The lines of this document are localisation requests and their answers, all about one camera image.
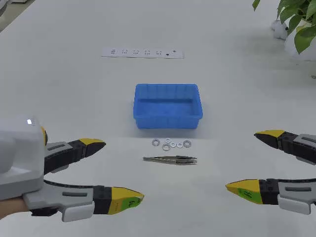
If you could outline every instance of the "robotic hand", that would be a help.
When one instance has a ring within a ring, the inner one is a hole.
[[[144,195],[126,188],[76,186],[44,180],[44,175],[68,168],[106,144],[99,139],[47,143],[48,135],[35,117],[0,122],[0,208],[51,216],[62,221],[87,219],[93,214],[116,214],[136,207]]]
[[[316,164],[316,136],[269,130],[255,136],[267,145],[296,156],[300,161]],[[256,204],[279,205],[281,209],[302,214],[311,213],[311,204],[316,204],[316,179],[304,180],[242,180],[226,185],[226,188]]]

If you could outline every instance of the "potted plant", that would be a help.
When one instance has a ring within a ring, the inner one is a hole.
[[[260,0],[252,4],[254,10]],[[316,60],[316,0],[280,0],[277,19],[289,19],[285,50],[303,60]]]

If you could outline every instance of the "metal washer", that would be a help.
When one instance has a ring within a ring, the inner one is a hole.
[[[153,145],[154,147],[157,147],[157,146],[160,145],[160,141],[159,141],[157,138],[155,138],[155,139],[152,141],[152,145]]]
[[[165,151],[165,152],[168,152],[168,151],[170,151],[170,145],[169,144],[163,144],[163,146],[162,146],[162,149]]]
[[[183,142],[183,146],[186,147],[186,148],[191,147],[191,145],[192,145],[192,143],[191,143],[189,140],[185,140],[185,141]]]
[[[177,143],[177,148],[183,148],[183,143],[182,142],[178,142]]]

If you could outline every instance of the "table surface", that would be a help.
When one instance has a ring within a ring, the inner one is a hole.
[[[277,1],[37,0],[0,34],[1,116],[37,115],[50,141],[100,138],[106,148],[47,179],[128,187],[142,204],[114,216],[62,223],[29,213],[0,222],[2,236],[314,236],[309,216],[255,205],[225,184],[246,178],[315,178],[312,165],[269,148],[256,131],[316,134],[315,63],[273,38]],[[102,58],[103,47],[179,48],[185,59]],[[138,83],[196,83],[204,117],[194,131],[140,131]],[[170,155],[196,166],[142,161],[165,154],[153,138],[189,138]]]

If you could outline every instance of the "plastic bin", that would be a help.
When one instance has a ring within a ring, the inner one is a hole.
[[[139,129],[195,129],[203,117],[195,84],[138,84],[133,112]]]

